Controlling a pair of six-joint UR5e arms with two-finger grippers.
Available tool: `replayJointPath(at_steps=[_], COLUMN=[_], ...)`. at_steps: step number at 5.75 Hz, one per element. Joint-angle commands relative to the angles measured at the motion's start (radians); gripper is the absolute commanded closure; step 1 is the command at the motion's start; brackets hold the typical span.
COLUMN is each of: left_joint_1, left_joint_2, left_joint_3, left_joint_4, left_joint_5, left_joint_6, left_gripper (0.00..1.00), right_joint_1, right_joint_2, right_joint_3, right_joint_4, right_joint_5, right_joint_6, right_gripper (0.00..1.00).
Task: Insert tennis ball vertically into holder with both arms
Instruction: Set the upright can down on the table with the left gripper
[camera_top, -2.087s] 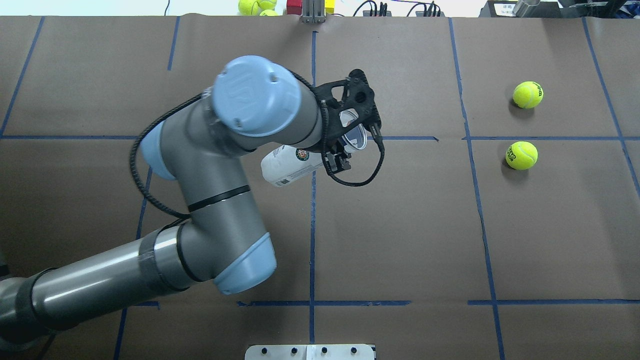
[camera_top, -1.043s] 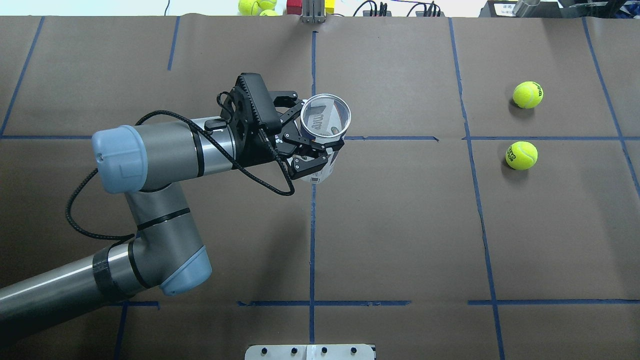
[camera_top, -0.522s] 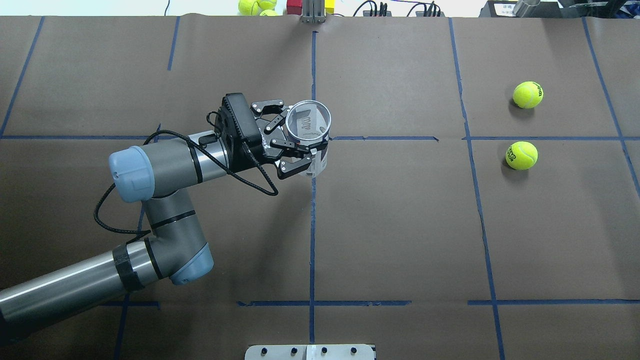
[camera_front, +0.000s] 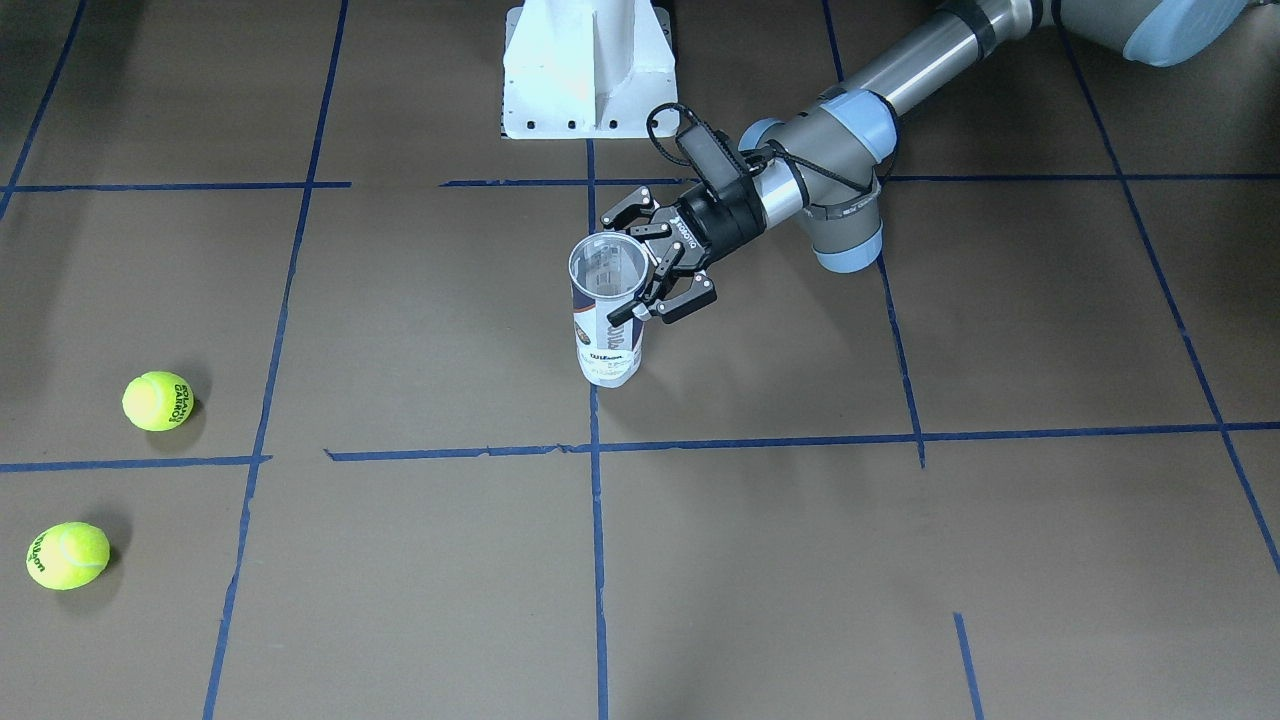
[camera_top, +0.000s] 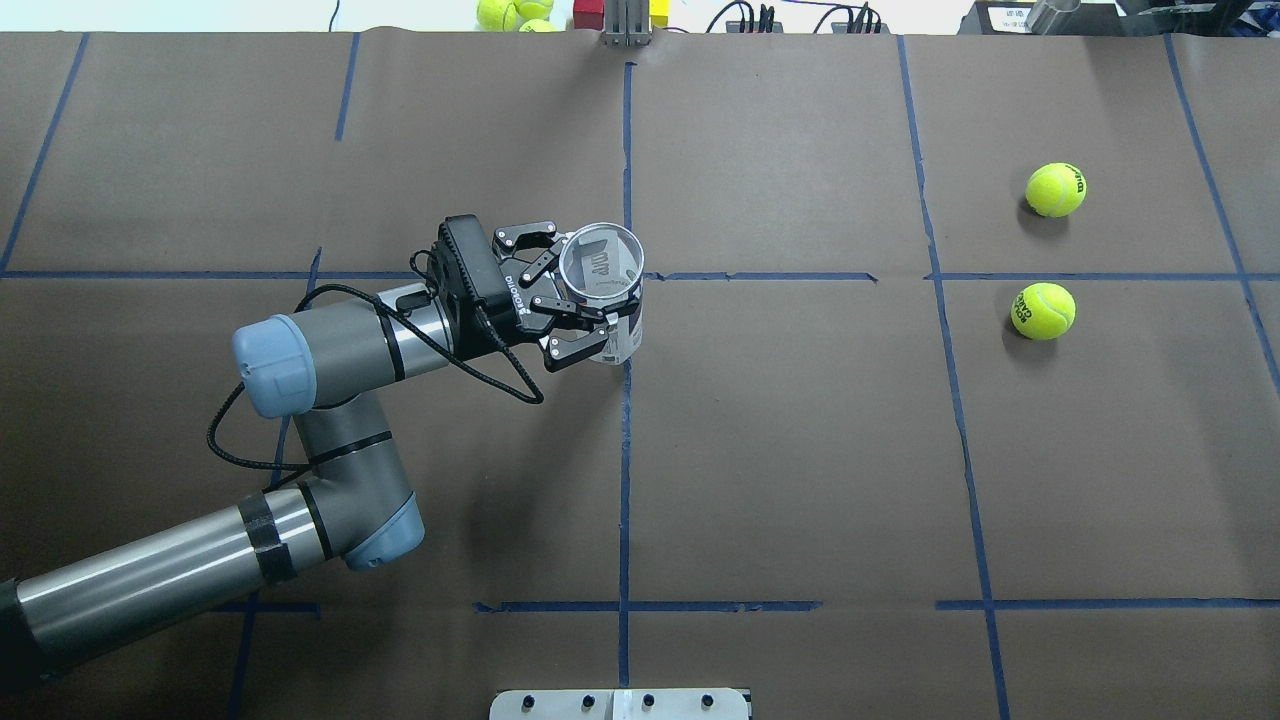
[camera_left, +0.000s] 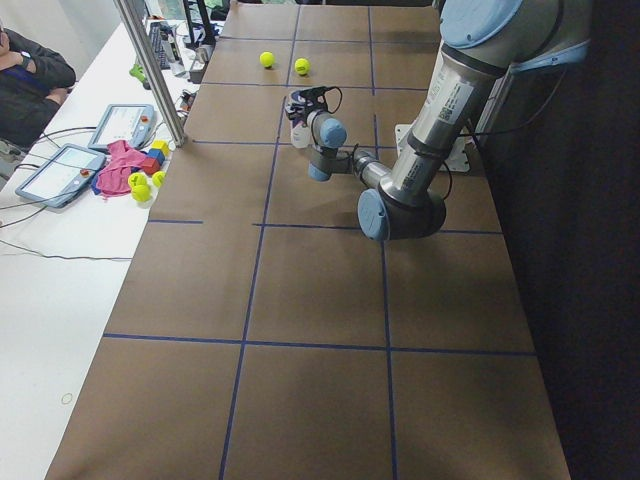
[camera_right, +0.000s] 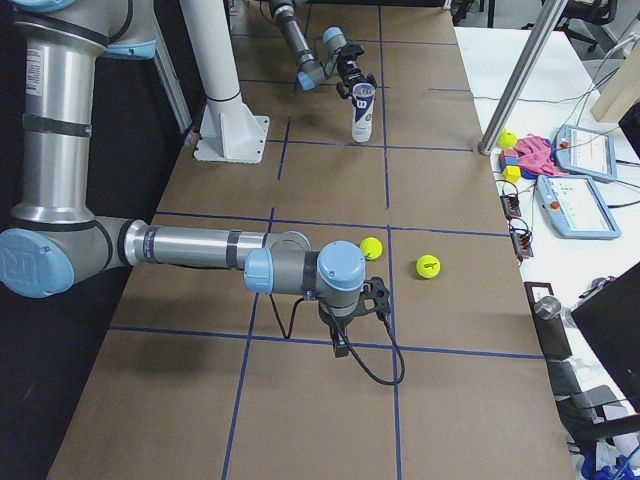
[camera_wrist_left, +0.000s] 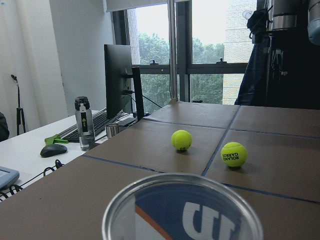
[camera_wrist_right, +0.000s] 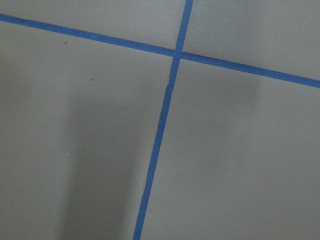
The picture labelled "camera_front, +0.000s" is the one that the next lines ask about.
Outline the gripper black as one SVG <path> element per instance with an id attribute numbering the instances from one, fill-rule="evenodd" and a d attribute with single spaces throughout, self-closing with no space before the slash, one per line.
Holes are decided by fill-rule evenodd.
<path id="1" fill-rule="evenodd" d="M 673 206 L 660 205 L 650 190 L 635 190 L 604 211 L 600 224 L 604 231 L 640 241 L 671 240 L 677 214 L 686 229 L 677 233 L 684 243 L 672 243 L 641 288 L 608 313 L 612 327 L 653 318 L 672 324 L 714 302 L 716 284 L 705 269 L 767 229 L 760 196 L 750 179 L 730 183 L 718 199 L 698 184 Z"/>

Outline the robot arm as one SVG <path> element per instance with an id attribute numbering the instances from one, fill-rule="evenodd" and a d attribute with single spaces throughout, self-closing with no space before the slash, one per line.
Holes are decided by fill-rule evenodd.
<path id="1" fill-rule="evenodd" d="M 891 158 L 900 120 L 1000 45 L 1042 26 L 1082 36 L 1130 61 L 1172 67 L 1208 47 L 1243 1 L 947 1 L 925 23 L 788 122 L 753 124 L 736 146 L 692 109 L 664 102 L 680 132 L 667 159 L 698 182 L 668 205 L 645 187 L 603 218 L 643 243 L 650 268 L 608 320 L 673 323 L 713 302 L 708 268 L 769 228 L 796 219 L 819 264 L 850 273 L 883 243 L 877 167 Z"/>

